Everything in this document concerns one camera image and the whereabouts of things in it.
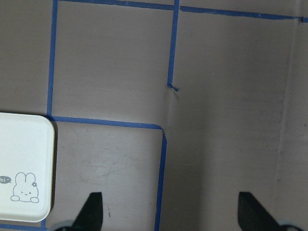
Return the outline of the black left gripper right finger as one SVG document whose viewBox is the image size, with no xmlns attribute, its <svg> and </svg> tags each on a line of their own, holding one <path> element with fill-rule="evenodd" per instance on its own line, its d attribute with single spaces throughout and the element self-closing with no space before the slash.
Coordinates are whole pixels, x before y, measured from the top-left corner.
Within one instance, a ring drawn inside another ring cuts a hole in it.
<svg viewBox="0 0 308 231">
<path fill-rule="evenodd" d="M 242 231 L 286 230 L 250 192 L 239 192 L 237 219 Z"/>
</svg>

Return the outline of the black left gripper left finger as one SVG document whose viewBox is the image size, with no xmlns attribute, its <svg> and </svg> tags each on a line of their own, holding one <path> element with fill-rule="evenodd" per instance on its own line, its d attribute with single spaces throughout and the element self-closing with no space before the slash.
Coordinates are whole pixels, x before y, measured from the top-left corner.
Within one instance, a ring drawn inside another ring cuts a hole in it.
<svg viewBox="0 0 308 231">
<path fill-rule="evenodd" d="M 103 197 L 101 192 L 89 194 L 72 224 L 73 231 L 100 231 L 103 225 Z"/>
</svg>

